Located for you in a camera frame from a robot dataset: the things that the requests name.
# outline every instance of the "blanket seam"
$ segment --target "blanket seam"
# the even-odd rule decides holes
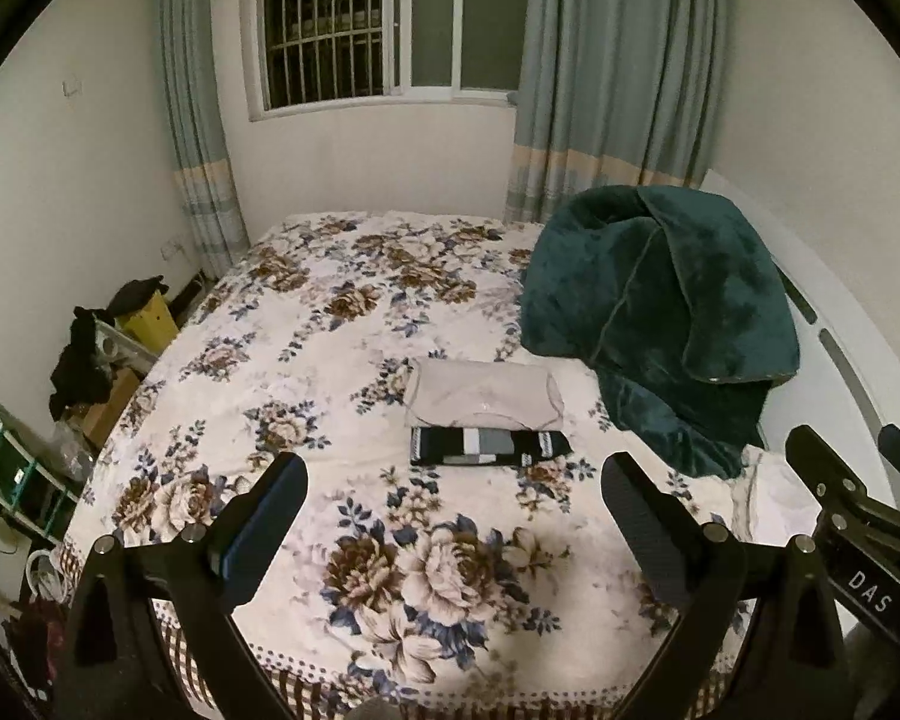
[[[636,271],[640,269],[640,266],[643,264],[644,259],[647,256],[647,252],[650,250],[650,243],[653,242],[653,236],[658,234],[660,228],[656,228],[650,233],[645,244],[643,245],[643,250],[640,252],[640,255],[636,258],[636,262],[634,263],[634,267],[629,272],[629,275],[626,276],[626,282],[624,282],[624,288],[620,290],[620,299],[617,300],[616,305],[610,309],[610,316],[607,318],[607,321],[604,322],[604,326],[600,328],[600,336],[597,338],[597,346],[594,347],[593,353],[591,354],[589,360],[587,361],[587,367],[593,367],[593,362],[596,360],[597,355],[600,354],[600,350],[604,347],[604,336],[607,334],[607,329],[610,328],[610,324],[613,322],[613,318],[617,316],[617,311],[620,310],[620,306],[623,304],[624,300],[626,300],[626,293],[629,291],[629,285],[631,285],[631,281],[634,280],[636,276]]]

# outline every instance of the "window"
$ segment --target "window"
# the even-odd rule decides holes
[[[504,98],[527,0],[262,0],[264,108],[347,98]]]

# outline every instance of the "green blanket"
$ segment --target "green blanket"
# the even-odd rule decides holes
[[[600,187],[557,210],[524,281],[521,341],[596,371],[610,420],[681,473],[740,473],[774,382],[797,372],[783,285],[725,197]]]

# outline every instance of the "window frame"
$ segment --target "window frame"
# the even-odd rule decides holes
[[[465,103],[509,106],[511,91],[461,88],[463,66],[463,0],[453,0],[453,33],[451,42],[450,86],[413,86],[413,0],[400,0],[400,84],[394,77],[394,0],[383,0],[383,67],[389,93],[367,97],[316,100],[281,108],[269,107],[269,84],[266,76],[266,24],[264,0],[240,0],[242,52],[247,83],[247,106],[252,122],[355,105],[390,105],[399,103]]]

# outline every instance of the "curtain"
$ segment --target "curtain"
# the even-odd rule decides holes
[[[727,0],[529,0],[506,218],[605,184],[703,180]]]
[[[157,0],[157,14],[175,177],[204,271],[220,278],[250,240],[223,138],[210,0]]]

